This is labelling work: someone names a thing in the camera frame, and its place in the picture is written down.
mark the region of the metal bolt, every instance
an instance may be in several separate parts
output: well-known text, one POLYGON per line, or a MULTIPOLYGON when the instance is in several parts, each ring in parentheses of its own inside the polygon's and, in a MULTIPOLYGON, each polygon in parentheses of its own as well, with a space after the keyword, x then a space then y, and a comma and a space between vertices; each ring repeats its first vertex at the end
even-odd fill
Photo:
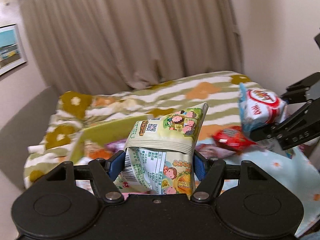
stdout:
POLYGON ((209 197, 209 194, 204 191, 198 191, 193 194, 193 197, 197 200, 205 200, 209 197))
POLYGON ((122 194, 116 191, 110 191, 109 193, 106 194, 106 199, 108 200, 116 200, 121 198, 122 194))

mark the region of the framed picture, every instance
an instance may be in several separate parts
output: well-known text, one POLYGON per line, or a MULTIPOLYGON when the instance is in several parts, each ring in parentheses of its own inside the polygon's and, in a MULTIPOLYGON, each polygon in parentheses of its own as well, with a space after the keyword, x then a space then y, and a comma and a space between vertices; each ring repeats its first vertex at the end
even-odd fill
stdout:
POLYGON ((0 75, 25 62, 17 25, 0 27, 0 75))

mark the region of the cartoon children illustration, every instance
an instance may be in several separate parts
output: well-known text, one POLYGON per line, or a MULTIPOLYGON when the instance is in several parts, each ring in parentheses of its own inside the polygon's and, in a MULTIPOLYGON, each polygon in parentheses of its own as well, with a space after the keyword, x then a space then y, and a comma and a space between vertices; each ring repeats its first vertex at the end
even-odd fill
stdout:
POLYGON ((174 115, 172 118, 171 118, 171 122, 173 124, 180 124, 180 123, 183 123, 184 122, 184 117, 180 116, 180 115, 174 115))
POLYGON ((194 127, 196 127, 196 122, 193 120, 188 120, 187 125, 190 126, 191 128, 194 128, 194 127))
POLYGON ((176 194, 177 190, 174 187, 168 187, 163 190, 163 194, 176 194))
POLYGON ((175 112, 174 114, 184 114, 185 112, 183 110, 180 110, 178 112, 175 112))
POLYGON ((177 169, 174 167, 168 168, 168 166, 163 167, 163 174, 170 179, 175 179, 177 177, 177 169))
POLYGON ((191 135, 193 133, 193 129, 191 126, 189 125, 186 125, 182 128, 182 132, 185 134, 185 135, 191 135))
POLYGON ((185 115, 188 118, 195 118, 197 116, 197 114, 194 111, 187 112, 185 115))

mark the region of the beige curtain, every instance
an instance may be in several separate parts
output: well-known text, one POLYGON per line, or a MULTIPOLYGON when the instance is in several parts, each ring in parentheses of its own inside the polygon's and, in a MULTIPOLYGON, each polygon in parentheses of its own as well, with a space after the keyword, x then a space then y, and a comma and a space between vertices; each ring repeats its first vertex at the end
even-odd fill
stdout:
POLYGON ((19 0, 48 85, 112 94, 241 72, 229 0, 19 0))

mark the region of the red snack wrapper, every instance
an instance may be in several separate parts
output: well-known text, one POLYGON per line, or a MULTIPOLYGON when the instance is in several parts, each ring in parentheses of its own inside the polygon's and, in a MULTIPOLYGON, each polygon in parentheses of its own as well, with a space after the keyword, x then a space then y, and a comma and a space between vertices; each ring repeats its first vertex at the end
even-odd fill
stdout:
POLYGON ((231 126, 220 130, 212 138, 216 142, 217 146, 232 151, 242 151, 250 145, 256 143, 248 140, 241 132, 240 126, 231 126))

